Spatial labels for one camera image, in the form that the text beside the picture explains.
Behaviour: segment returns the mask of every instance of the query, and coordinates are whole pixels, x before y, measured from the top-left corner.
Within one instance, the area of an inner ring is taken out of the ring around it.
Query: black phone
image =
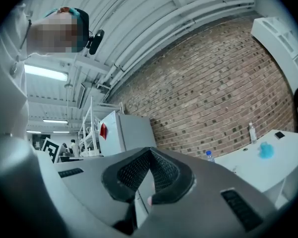
[[[280,131],[278,131],[277,133],[275,133],[275,136],[276,136],[278,139],[281,139],[281,138],[284,137],[285,135],[282,134]]]

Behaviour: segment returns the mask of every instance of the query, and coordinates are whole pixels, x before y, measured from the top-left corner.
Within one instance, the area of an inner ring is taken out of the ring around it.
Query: refrigerator
[[[100,122],[98,128],[103,123],[106,125],[106,139],[99,135],[100,130],[98,130],[99,146],[103,156],[119,154],[139,147],[156,147],[148,117],[125,115],[113,111]],[[150,212],[151,206],[148,205],[147,199],[154,193],[153,176],[149,171],[135,197],[138,227]]]

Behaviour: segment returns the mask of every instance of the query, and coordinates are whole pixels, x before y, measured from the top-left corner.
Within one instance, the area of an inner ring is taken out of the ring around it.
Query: brick wall
[[[293,100],[281,70],[251,36],[254,16],[222,22],[168,47],[118,89],[110,103],[151,120],[159,148],[204,158],[294,130]]]

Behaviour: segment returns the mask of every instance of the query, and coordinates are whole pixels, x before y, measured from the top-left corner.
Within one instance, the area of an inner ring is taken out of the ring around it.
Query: plastic bottle
[[[250,140],[252,141],[252,144],[255,144],[257,141],[257,137],[256,137],[255,127],[252,124],[252,122],[249,123],[249,134],[250,134]]]
[[[207,151],[206,154],[207,154],[207,160],[215,163],[215,160],[214,160],[214,158],[212,156],[212,152],[211,151]]]

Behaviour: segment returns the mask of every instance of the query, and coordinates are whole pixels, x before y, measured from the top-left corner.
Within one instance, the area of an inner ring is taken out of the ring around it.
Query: black cap
[[[79,47],[77,47],[78,48],[77,52],[80,52],[80,51],[83,50],[84,47],[86,47],[86,45],[88,43],[88,38],[89,38],[89,16],[85,11],[83,11],[81,9],[75,8],[75,10],[77,10],[79,12],[79,14],[80,14],[79,16],[80,16],[80,18],[83,22],[83,29],[82,29],[82,31],[83,31],[83,41],[82,41],[82,43],[79,44]]]

